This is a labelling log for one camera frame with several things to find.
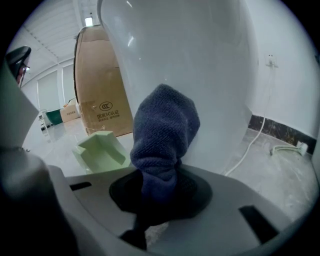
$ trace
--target tiled floor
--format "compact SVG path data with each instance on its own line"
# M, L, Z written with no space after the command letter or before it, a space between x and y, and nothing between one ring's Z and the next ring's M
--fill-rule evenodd
M46 142L32 150L47 164L58 166L65 176L86 174L71 149L86 132L81 118L61 123L43 132ZM230 163L221 173L226 173L243 156L249 143L257 135L248 129L243 141L233 154ZM118 137L130 152L133 147L132 133ZM302 157L295 152L280 151L270 156L275 145L287 145L276 138L261 134L251 146L242 164L229 176L237 179L277 205L291 220L296 220L313 206L319 195L319 186L309 154Z

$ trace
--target dark marble tile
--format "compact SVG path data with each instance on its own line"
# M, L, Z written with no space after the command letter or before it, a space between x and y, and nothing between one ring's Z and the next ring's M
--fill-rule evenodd
M263 121L264 121L263 117L252 115L248 127L252 130L260 131ZM273 120L266 118L263 129L262 129L262 133L268 135L270 130L272 129L273 123L274 123Z
M252 115L249 128L259 131L263 122L263 117ZM265 120L264 128L262 130L262 133L270 135L272 137L275 137L281 141L287 142L291 145L296 146L298 141L306 143L308 145L307 152L310 154L313 154L315 150L315 146L317 143L317 140L305 135L301 131L298 131L296 129L293 129L285 124L278 123L276 121L273 121L271 119Z

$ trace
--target toilet tank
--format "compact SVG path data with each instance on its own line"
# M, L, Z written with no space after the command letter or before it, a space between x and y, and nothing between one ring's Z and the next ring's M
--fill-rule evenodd
M223 172L251 118L257 46L241 0L99 0L132 115L159 84L191 98L201 126L182 162Z

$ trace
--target brown cardboard box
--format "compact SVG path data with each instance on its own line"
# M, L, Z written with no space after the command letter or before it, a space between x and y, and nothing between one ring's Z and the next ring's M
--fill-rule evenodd
M60 109L60 115L64 123L80 117L76 105L69 105Z
M74 58L74 89L86 132L113 131L115 136L133 131L133 118L117 58L100 26L83 28Z

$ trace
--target light green plastic piece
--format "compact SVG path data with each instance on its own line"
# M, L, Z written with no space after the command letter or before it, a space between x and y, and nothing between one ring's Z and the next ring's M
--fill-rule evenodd
M72 152L87 174L126 168L130 156L112 131L97 131L78 143Z

